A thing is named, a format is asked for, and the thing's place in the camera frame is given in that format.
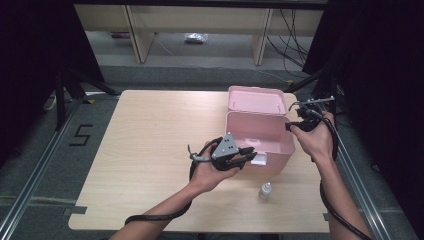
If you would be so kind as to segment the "person's left hand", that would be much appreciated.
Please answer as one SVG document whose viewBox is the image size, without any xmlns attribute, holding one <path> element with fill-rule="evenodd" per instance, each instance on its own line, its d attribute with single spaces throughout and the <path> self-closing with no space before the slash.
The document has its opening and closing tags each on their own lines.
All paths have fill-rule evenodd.
<svg viewBox="0 0 424 240">
<path fill-rule="evenodd" d="M 187 187 L 191 192 L 199 195 L 212 191 L 222 181 L 235 176 L 240 171 L 239 168 L 232 168 L 227 171 L 217 170 L 211 162 L 201 162 L 197 165 Z"/>
</svg>

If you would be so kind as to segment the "metal floor rail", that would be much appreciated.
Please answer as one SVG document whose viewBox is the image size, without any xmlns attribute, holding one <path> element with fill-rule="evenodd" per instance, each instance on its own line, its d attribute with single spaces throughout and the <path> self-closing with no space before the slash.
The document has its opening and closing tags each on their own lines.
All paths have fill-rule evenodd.
<svg viewBox="0 0 424 240">
<path fill-rule="evenodd" d="M 373 239 L 392 240 L 381 214 L 378 212 L 369 191 L 359 175 L 359 171 L 356 168 L 351 155 L 348 153 L 342 138 L 336 132 L 336 127 L 331 124 L 327 118 L 320 116 L 319 120 L 324 122 L 324 125 L 327 127 L 333 138 L 333 150 L 337 152 L 336 162 L 342 166 L 342 169 L 346 174 L 347 180 L 354 192 L 356 201 L 359 203 L 360 210 L 365 216 L 367 224 L 373 233 Z"/>
<path fill-rule="evenodd" d="M 73 116 L 81 104 L 81 100 L 73 100 L 70 103 L 69 109 L 65 114 L 64 122 L 60 125 L 59 128 L 55 130 L 30 177 L 26 181 L 19 195 L 15 198 L 5 218 L 0 222 L 0 240 L 9 240 L 13 235 L 22 216 L 24 215 L 27 206 L 30 203 L 34 192 L 38 188 L 50 163 L 52 162 L 53 156 L 57 152 L 57 149 L 62 142 L 64 135 L 66 134 Z"/>
</svg>

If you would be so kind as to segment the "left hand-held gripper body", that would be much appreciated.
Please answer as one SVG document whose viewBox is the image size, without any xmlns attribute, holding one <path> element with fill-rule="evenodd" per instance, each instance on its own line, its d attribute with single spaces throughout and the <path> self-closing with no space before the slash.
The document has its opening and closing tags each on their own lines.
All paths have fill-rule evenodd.
<svg viewBox="0 0 424 240">
<path fill-rule="evenodd" d="M 235 156 L 239 154 L 239 147 L 236 145 L 232 135 L 227 133 L 224 137 L 219 137 L 208 142 L 199 153 L 192 153 L 188 147 L 189 158 L 194 163 L 211 162 L 219 171 L 227 171 L 232 168 L 242 169 L 243 167 L 231 164 Z"/>
</svg>

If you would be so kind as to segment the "clear plastic bag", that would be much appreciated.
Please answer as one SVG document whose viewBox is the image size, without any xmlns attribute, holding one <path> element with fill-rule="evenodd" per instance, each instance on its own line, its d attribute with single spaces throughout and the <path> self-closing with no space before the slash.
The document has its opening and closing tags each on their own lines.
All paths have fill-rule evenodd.
<svg viewBox="0 0 424 240">
<path fill-rule="evenodd" d="M 208 35 L 205 33 L 186 33 L 184 42 L 189 44 L 204 44 L 208 40 Z"/>
</svg>

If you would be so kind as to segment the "light wooden desk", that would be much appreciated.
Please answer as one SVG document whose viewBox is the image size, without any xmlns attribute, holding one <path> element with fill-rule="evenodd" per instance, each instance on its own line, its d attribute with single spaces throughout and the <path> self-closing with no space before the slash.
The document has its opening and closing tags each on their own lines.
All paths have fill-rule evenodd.
<svg viewBox="0 0 424 240">
<path fill-rule="evenodd" d="M 236 34 L 250 37 L 254 64 L 262 64 L 271 35 L 312 37 L 321 10 L 169 7 L 136 5 L 74 6 L 86 31 L 127 32 L 135 59 L 146 61 L 156 33 Z"/>
</svg>

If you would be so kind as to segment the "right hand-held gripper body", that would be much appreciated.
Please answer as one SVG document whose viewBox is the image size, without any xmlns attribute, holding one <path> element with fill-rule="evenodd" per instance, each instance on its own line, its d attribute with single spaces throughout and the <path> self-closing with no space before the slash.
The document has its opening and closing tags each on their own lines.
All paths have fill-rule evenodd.
<svg viewBox="0 0 424 240">
<path fill-rule="evenodd" d="M 301 118 L 301 125 L 299 128 L 304 132 L 310 132 L 314 130 L 321 122 L 329 128 L 331 132 L 334 131 L 332 123 L 323 116 L 321 109 L 318 107 L 319 103 L 334 101 L 333 96 L 323 99 L 308 99 L 307 101 L 296 101 L 290 105 L 290 108 L 297 106 L 297 116 Z"/>
</svg>

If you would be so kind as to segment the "pink storage box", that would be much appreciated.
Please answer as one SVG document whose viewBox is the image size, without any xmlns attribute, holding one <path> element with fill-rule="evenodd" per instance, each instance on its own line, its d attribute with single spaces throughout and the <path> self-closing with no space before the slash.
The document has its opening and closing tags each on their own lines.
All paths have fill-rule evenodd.
<svg viewBox="0 0 424 240">
<path fill-rule="evenodd" d="M 254 170 L 281 172 L 295 152 L 285 95 L 281 90 L 231 86 L 228 89 L 226 131 L 240 148 L 253 147 L 257 156 L 246 164 Z"/>
</svg>

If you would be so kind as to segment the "small white dropper bottle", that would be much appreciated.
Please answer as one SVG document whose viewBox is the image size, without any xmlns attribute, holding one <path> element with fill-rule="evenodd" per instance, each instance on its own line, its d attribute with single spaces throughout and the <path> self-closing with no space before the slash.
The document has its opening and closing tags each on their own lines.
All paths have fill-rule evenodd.
<svg viewBox="0 0 424 240">
<path fill-rule="evenodd" d="M 258 196 L 261 199 L 267 199 L 272 191 L 272 184 L 270 182 L 267 182 L 263 184 L 259 190 Z"/>
</svg>

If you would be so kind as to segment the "person's right hand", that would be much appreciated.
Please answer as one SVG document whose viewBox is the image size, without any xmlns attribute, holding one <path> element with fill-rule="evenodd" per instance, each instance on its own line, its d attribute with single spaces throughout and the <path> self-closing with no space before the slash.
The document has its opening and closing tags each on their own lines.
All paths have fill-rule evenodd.
<svg viewBox="0 0 424 240">
<path fill-rule="evenodd" d="M 303 151 L 315 163 L 331 161 L 333 159 L 333 137 L 324 122 L 321 122 L 310 132 L 299 130 L 292 133 L 296 136 Z"/>
</svg>

